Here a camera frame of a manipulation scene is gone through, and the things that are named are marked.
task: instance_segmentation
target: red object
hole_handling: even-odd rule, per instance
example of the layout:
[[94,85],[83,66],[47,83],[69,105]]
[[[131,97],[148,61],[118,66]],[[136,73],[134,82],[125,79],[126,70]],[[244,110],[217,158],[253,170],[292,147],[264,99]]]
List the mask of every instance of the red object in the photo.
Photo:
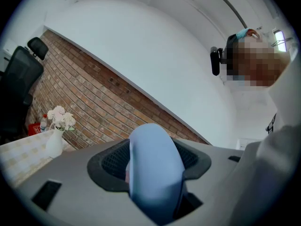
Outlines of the red object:
[[40,123],[28,125],[28,136],[33,136],[39,133],[41,133]]

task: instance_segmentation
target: water bottle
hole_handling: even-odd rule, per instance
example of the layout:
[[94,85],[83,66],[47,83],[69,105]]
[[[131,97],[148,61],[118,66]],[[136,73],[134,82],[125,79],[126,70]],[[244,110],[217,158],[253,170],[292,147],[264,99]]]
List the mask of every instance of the water bottle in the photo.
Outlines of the water bottle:
[[47,126],[47,114],[43,114],[41,123],[40,123],[40,130],[41,132],[44,132]]

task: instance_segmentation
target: white vase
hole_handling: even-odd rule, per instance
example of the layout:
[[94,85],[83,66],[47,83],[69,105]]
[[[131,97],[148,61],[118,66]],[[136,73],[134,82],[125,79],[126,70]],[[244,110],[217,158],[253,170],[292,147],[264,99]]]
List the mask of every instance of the white vase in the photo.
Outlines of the white vase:
[[62,135],[64,130],[58,130],[56,127],[53,134],[46,143],[46,153],[48,156],[55,158],[63,152]]

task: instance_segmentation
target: black office chair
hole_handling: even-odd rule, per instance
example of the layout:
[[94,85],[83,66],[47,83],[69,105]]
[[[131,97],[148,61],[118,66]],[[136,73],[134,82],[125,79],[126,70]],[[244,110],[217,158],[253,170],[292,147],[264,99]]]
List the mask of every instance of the black office chair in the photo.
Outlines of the black office chair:
[[42,75],[43,66],[25,48],[18,46],[0,80],[0,145],[5,138],[19,135],[32,96],[28,94],[34,82]]
[[48,47],[40,38],[35,37],[29,40],[27,46],[32,50],[34,57],[38,56],[41,60],[44,60]]

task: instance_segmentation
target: white flowers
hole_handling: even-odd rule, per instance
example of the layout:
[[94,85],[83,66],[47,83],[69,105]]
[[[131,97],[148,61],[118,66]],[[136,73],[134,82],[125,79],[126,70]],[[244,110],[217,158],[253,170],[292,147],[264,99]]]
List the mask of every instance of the white flowers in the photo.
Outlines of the white flowers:
[[53,110],[48,111],[48,119],[52,120],[52,123],[59,130],[74,130],[72,127],[75,124],[73,115],[69,112],[65,112],[65,109],[58,105]]

